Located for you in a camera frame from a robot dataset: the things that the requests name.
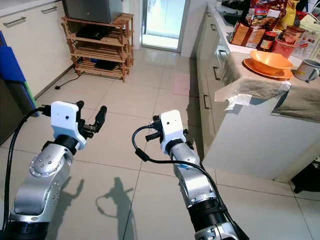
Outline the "orange plastic bowl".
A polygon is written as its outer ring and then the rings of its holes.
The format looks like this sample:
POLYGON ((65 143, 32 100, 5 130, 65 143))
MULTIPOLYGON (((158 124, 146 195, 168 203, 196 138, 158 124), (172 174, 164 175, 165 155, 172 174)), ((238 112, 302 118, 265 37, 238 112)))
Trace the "orange plastic bowl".
POLYGON ((288 58, 279 53, 252 50, 250 59, 254 70, 264 74, 275 74, 294 67, 288 58))

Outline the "pink floor mat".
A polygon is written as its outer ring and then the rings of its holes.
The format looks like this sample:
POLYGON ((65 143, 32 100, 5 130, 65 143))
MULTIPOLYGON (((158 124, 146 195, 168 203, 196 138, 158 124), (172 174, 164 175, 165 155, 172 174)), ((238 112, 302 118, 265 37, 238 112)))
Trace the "pink floor mat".
POLYGON ((198 96, 198 86, 192 86, 192 78, 189 73, 174 73, 173 94, 193 98, 198 96))

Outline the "small black shelf item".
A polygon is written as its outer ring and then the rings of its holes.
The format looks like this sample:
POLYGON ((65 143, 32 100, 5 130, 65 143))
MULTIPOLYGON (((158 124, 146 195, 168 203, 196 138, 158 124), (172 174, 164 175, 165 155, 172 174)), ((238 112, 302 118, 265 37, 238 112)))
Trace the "small black shelf item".
POLYGON ((95 68, 106 71, 113 71, 118 65, 119 62, 106 61, 103 59, 97 59, 94 63, 95 68))

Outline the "wooden shelf rack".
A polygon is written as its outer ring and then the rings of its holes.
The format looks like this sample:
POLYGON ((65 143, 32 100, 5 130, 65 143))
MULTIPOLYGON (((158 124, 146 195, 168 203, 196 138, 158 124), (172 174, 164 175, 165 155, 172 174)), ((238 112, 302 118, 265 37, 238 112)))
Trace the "wooden shelf rack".
POLYGON ((62 17, 62 29, 65 32, 76 73, 114 78, 126 82, 126 77, 130 75, 134 64, 133 19, 134 15, 130 13, 120 14, 111 23, 62 17), (78 38, 76 33, 85 25, 112 26, 114 30, 101 40, 78 38), (96 60, 119 62, 119 65, 114 70, 101 70, 94 67, 96 60))

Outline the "dark tall appliance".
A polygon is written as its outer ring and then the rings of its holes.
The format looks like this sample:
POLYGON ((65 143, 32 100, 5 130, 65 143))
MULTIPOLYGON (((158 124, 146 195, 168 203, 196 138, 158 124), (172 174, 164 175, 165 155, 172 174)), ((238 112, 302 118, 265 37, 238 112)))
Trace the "dark tall appliance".
MULTIPOLYGON (((6 34, 2 32, 0 46, 9 47, 6 34)), ((26 81, 5 81, 0 77, 0 144, 9 139, 23 116, 35 108, 35 99, 26 81)))

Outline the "flat black device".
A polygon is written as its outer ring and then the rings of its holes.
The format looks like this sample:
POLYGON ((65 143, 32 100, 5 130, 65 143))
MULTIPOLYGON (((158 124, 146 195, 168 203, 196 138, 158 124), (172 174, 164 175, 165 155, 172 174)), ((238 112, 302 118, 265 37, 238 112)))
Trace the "flat black device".
POLYGON ((100 41, 105 36, 109 35, 114 30, 112 26, 87 24, 82 26, 75 36, 78 38, 92 39, 100 41))

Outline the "blue board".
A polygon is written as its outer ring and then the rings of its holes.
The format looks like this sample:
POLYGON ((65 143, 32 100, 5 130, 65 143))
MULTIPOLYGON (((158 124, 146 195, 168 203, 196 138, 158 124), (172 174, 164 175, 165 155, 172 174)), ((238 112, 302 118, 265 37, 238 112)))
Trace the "blue board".
POLYGON ((5 82, 26 81, 11 46, 0 46, 0 78, 5 82))

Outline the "white printed label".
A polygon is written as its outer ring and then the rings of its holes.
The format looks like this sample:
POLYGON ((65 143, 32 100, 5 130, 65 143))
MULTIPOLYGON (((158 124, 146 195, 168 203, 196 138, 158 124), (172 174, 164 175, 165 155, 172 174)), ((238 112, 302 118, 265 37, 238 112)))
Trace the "white printed label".
POLYGON ((236 105, 247 106, 250 105, 250 101, 253 96, 251 94, 236 94, 226 99, 228 105, 225 108, 226 111, 233 110, 236 105))

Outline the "grey boxy appliance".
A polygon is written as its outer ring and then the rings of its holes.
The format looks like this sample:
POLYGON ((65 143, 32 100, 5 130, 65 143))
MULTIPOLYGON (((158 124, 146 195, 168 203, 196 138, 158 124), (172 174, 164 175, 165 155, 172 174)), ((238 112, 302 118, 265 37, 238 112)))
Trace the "grey boxy appliance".
POLYGON ((112 23, 123 13, 123 0, 62 0, 68 18, 112 23))

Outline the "white kitchen counter cabinet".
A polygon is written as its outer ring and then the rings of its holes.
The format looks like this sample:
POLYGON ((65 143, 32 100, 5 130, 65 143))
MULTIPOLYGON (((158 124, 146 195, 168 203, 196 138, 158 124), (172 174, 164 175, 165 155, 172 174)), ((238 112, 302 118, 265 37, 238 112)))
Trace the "white kitchen counter cabinet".
POLYGON ((196 37, 196 69, 204 162, 214 169, 288 182, 320 156, 320 123, 277 114, 283 94, 226 110, 215 102, 231 52, 250 54, 230 44, 233 28, 223 19, 220 0, 205 0, 196 37))

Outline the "glass door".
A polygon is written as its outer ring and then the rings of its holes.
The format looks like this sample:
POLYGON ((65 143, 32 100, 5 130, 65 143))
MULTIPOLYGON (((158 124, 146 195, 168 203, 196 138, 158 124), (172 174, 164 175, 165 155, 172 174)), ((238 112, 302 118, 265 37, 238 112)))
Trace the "glass door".
POLYGON ((180 52, 187 0, 142 0, 141 45, 180 52))

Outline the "beige woven cloth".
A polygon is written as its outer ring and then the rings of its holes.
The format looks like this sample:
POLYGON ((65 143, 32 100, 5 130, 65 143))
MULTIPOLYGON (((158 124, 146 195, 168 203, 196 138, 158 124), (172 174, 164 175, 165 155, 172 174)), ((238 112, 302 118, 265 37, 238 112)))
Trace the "beige woven cloth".
POLYGON ((296 77, 288 81, 263 77, 242 65, 247 58, 250 55, 241 52, 227 55, 221 74, 223 87, 214 92, 214 102, 226 103, 238 94, 265 100, 283 95, 274 108, 276 114, 320 123, 320 78, 306 82, 296 77))

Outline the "orange plastic plate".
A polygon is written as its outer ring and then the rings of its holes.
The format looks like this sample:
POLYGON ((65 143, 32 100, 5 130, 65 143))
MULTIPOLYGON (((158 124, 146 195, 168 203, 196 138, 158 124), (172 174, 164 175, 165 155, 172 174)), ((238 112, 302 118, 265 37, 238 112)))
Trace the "orange plastic plate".
POLYGON ((252 58, 246 58, 242 60, 242 64, 244 67, 252 71, 252 73, 258 74, 259 76, 275 79, 278 81, 288 81, 290 78, 294 77, 291 70, 285 69, 285 70, 277 70, 274 73, 263 73, 262 71, 259 71, 258 68, 254 64, 254 60, 252 58))

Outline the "orange cracker box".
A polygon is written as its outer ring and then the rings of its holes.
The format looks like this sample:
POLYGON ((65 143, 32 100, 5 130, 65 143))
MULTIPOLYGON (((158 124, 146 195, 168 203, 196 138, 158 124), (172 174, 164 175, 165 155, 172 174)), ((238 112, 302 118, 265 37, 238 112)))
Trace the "orange cracker box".
POLYGON ((266 29, 237 22, 230 37, 230 44, 255 49, 258 47, 265 32, 266 29))

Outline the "red sauce jar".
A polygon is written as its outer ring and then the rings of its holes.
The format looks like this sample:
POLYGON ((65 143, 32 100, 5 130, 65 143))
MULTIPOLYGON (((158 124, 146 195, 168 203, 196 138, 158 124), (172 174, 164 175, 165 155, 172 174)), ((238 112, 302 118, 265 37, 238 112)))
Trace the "red sauce jar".
POLYGON ((273 45, 275 43, 276 38, 278 37, 278 32, 273 30, 269 30, 263 34, 262 39, 260 40, 256 50, 272 52, 273 45))

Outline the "red plastic container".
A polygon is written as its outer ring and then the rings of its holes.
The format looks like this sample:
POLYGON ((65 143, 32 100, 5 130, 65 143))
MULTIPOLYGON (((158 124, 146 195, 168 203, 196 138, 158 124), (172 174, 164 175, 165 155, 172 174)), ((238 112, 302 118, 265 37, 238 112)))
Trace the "red plastic container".
POLYGON ((272 53, 281 54, 285 58, 289 58, 300 45, 298 44, 290 44, 288 42, 283 41, 282 39, 276 38, 273 46, 272 53))

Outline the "grey metal mug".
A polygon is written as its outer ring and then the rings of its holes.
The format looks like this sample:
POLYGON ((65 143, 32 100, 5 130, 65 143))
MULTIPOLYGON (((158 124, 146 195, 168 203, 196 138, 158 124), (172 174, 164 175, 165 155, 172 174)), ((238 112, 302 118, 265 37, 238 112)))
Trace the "grey metal mug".
POLYGON ((312 59, 302 60, 301 64, 292 70, 292 73, 295 78, 301 81, 312 82, 320 77, 320 62, 312 59))

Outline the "black object on floor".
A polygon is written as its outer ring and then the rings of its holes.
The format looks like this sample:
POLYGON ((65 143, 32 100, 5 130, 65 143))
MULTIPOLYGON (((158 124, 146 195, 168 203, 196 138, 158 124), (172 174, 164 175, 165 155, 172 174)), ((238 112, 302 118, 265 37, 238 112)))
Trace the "black object on floor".
POLYGON ((301 192, 320 192, 320 161, 313 161, 298 174, 296 174, 291 182, 294 185, 294 193, 301 192))

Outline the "yellow snack bag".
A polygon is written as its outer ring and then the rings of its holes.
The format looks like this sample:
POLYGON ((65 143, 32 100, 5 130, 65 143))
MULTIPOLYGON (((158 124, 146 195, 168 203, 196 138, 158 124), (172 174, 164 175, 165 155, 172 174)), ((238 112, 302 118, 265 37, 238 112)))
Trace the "yellow snack bag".
POLYGON ((300 0, 286 0, 286 5, 281 12, 283 15, 279 18, 276 29, 284 30, 286 27, 293 25, 297 17, 297 4, 300 0))

